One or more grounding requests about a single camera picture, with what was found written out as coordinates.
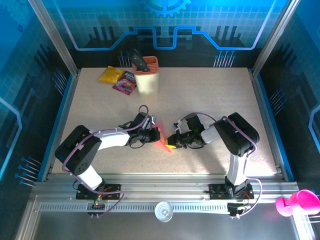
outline white bottle cap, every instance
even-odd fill
[[[162,201],[155,206],[154,213],[157,219],[163,223],[166,223],[171,220],[174,214],[174,209],[170,203]]]

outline yellow object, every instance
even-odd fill
[[[175,149],[175,148],[176,148],[176,146],[168,145],[168,140],[165,140],[164,145],[165,145],[166,147],[168,147],[168,148],[171,148],[171,149]]]
[[[125,71],[114,68],[113,66],[108,66],[106,70],[101,74],[98,78],[98,81],[101,83],[110,83],[116,84],[118,82],[118,78]]]

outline candy package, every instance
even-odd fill
[[[112,88],[126,95],[130,95],[137,86],[135,75],[132,72],[125,71],[118,79],[117,84]]]
[[[125,71],[116,69],[113,66],[108,66],[106,70],[101,74],[101,76],[98,78],[98,81],[101,83],[111,83],[116,84],[118,82],[119,77],[124,73]]]

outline cable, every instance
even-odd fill
[[[76,180],[78,180],[86,189],[88,189],[89,191],[91,191],[94,194],[99,194],[99,195],[112,195],[112,194],[122,194],[121,198],[106,212],[100,214],[100,216],[110,212],[112,209],[114,209],[119,203],[120,201],[124,198],[125,196],[125,192],[124,191],[110,191],[110,192],[101,192],[101,191],[95,191],[93,189],[91,189],[87,184],[85,184],[84,182],[82,182],[82,180],[77,177],[76,175],[72,174],[69,170],[66,169],[66,165],[69,162],[69,160],[71,159],[71,157],[75,154],[75,152],[80,149],[80,147],[91,137],[99,135],[99,134],[106,134],[106,133],[116,133],[116,132],[127,132],[127,131],[132,131],[135,130],[139,127],[141,127],[146,120],[148,119],[148,114],[149,114],[149,108],[146,105],[141,105],[138,109],[138,112],[140,113],[141,108],[144,107],[146,109],[146,114],[144,119],[141,121],[141,123],[139,123],[138,125],[136,125],[135,127],[132,128],[127,128],[127,129],[105,129],[105,130],[101,130],[101,131],[95,131],[91,134],[89,134],[88,136],[86,136],[84,139],[82,139],[79,144],[77,144],[74,149],[69,153],[69,155],[66,157],[66,159],[63,162],[62,165],[62,170],[65,173],[68,173],[70,175],[73,175],[75,177]]]
[[[255,206],[258,204],[258,202],[259,202],[259,200],[260,200],[260,197],[261,197],[261,194],[262,194],[262,182],[260,181],[260,179],[254,178],[254,177],[246,177],[246,178],[249,179],[249,180],[256,180],[256,181],[260,184],[260,193],[259,193],[259,196],[258,196],[257,200],[255,201],[255,203],[253,204],[253,206],[252,206],[248,211],[246,211],[246,212],[244,212],[244,213],[242,213],[242,214],[239,214],[239,215],[236,216],[236,217],[231,217],[232,219],[233,219],[233,218],[240,218],[240,217],[242,217],[243,215],[246,215],[246,214],[250,213],[250,212],[252,211],[252,209],[255,208]]]
[[[130,144],[129,147],[130,147],[131,149],[140,149],[140,148],[142,148],[145,144],[146,144],[146,143],[144,142],[144,143],[142,143],[141,146],[138,146],[138,147],[132,147],[132,144]]]
[[[73,184],[72,184],[72,188],[74,189],[74,190],[78,190],[77,188],[75,188],[75,184],[76,184],[76,182],[78,182],[78,180],[76,179],[74,182],[73,182]]]
[[[204,116],[207,116],[209,118],[211,118],[214,122],[216,122],[217,120],[215,120],[212,116],[210,116],[209,114],[206,114],[206,113],[203,113],[203,112],[192,112],[192,113],[189,113],[187,116],[183,117],[182,119],[180,119],[180,121],[182,122],[183,120],[185,120],[189,115],[191,114],[200,114],[200,115],[204,115]]]

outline yellow snack bag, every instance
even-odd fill
[[[114,68],[113,66],[108,66],[106,70],[101,74],[98,78],[98,81],[101,83],[111,83],[116,84],[118,82],[118,78],[125,71]]]

